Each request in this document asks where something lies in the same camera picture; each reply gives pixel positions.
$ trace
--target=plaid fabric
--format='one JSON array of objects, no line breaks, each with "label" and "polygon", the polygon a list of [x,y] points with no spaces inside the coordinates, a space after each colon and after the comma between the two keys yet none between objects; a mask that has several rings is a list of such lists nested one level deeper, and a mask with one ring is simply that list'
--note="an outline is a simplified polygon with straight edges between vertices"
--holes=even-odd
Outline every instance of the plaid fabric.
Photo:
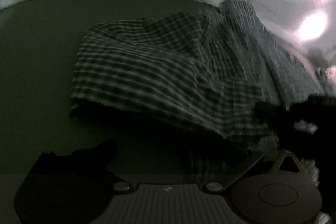
[{"label": "plaid fabric", "polygon": [[[158,21],[92,26],[78,53],[71,97],[75,104],[85,99],[216,132],[243,150],[270,154],[278,139],[255,118],[255,102],[289,106],[311,94],[325,91],[275,43],[250,4],[230,0]],[[197,170],[211,169],[207,160],[191,158]]]}]

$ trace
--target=ribbed surface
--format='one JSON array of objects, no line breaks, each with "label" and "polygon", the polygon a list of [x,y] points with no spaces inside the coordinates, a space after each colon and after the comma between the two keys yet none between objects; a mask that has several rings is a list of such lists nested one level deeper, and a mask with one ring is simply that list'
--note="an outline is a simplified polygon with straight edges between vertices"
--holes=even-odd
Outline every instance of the ribbed surface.
[{"label": "ribbed surface", "polygon": [[207,195],[197,185],[140,185],[113,198],[92,224],[246,224],[225,199]]}]

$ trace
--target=triangular hole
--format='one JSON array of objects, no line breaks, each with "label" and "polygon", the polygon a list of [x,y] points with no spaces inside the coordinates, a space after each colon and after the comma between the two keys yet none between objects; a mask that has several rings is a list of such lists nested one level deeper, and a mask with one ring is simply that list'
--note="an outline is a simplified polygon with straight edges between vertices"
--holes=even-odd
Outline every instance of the triangular hole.
[{"label": "triangular hole", "polygon": [[294,162],[294,160],[291,157],[286,157],[283,160],[283,162],[280,166],[280,170],[290,171],[290,172],[295,172],[295,173],[300,172],[300,170],[296,166],[296,163]]}]

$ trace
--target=checkered cloth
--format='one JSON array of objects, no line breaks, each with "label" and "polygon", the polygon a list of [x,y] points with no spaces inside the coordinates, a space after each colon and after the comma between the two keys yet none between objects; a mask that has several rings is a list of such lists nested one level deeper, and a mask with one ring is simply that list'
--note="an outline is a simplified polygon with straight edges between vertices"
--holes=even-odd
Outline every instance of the checkered cloth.
[{"label": "checkered cloth", "polygon": [[[276,44],[253,7],[239,0],[157,21],[96,24],[77,58],[75,107],[85,99],[141,112],[266,154],[278,139],[254,116],[254,104],[289,106],[325,95],[303,64]],[[198,170],[209,165],[192,158]]]}]

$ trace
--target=gingham towel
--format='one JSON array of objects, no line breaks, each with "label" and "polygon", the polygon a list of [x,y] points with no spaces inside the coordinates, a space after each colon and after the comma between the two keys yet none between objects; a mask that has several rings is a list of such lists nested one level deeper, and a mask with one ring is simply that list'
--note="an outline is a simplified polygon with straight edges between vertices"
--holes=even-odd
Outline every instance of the gingham towel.
[{"label": "gingham towel", "polygon": [[257,101],[289,106],[325,95],[240,0],[161,20],[96,24],[77,58],[71,94],[76,107],[84,99],[142,112],[215,132],[242,149],[277,145],[276,134],[254,117]]}]

